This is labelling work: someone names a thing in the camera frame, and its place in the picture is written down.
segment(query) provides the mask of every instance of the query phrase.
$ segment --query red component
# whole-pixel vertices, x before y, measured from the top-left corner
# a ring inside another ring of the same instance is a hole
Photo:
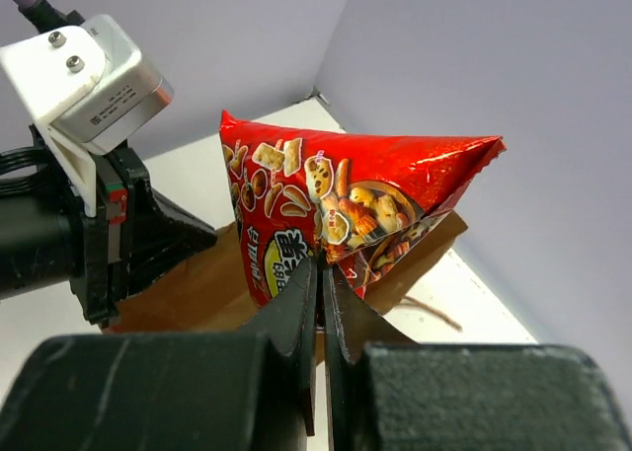
[[[362,296],[505,150],[499,136],[332,133],[227,112],[219,133],[246,276],[262,306],[303,257],[322,249]]]
[[[110,224],[120,224],[127,219],[127,189],[119,188],[110,191],[108,201],[118,205],[119,214],[110,219]]]

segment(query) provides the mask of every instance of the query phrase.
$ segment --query table surface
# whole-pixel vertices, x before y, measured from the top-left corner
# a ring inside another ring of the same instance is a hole
[[[308,100],[259,121],[342,132],[316,100]],[[145,163],[152,185],[186,210],[220,227],[233,221],[219,137],[214,134]],[[386,315],[400,331],[423,342],[535,342],[492,291],[450,250],[409,292],[440,309],[463,327],[457,332],[419,308],[400,305]],[[67,283],[11,298],[0,304],[0,397],[4,397],[23,362],[37,345],[58,335],[97,333],[84,322]],[[316,437],[308,449],[327,449],[325,371],[317,368]]]

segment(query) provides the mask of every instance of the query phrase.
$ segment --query red snack bag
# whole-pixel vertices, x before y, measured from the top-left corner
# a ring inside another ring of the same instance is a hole
[[[385,274],[505,149],[501,137],[332,133],[237,120],[219,134],[251,295],[327,252],[356,291]]]

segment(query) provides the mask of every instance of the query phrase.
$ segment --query screw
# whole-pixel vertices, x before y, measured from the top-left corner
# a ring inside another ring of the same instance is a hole
[[[81,59],[79,56],[70,56],[66,60],[66,66],[73,73],[78,73],[79,71],[83,69],[85,65],[86,63],[84,63],[83,59]]]
[[[53,47],[59,48],[66,43],[66,37],[61,34],[61,32],[53,32],[48,36],[48,42],[52,44]]]

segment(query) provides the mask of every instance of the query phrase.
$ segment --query gray wall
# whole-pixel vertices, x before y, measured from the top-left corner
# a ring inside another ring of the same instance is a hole
[[[317,86],[351,130],[503,134],[458,252],[632,417],[632,0],[349,0]]]
[[[85,17],[112,15],[176,88],[172,105],[132,137],[142,155],[212,133],[223,108],[254,118],[308,95],[346,2],[49,1]],[[0,23],[0,45],[35,34],[10,0],[0,0]],[[29,142],[29,120],[4,74],[0,120],[0,150]]]

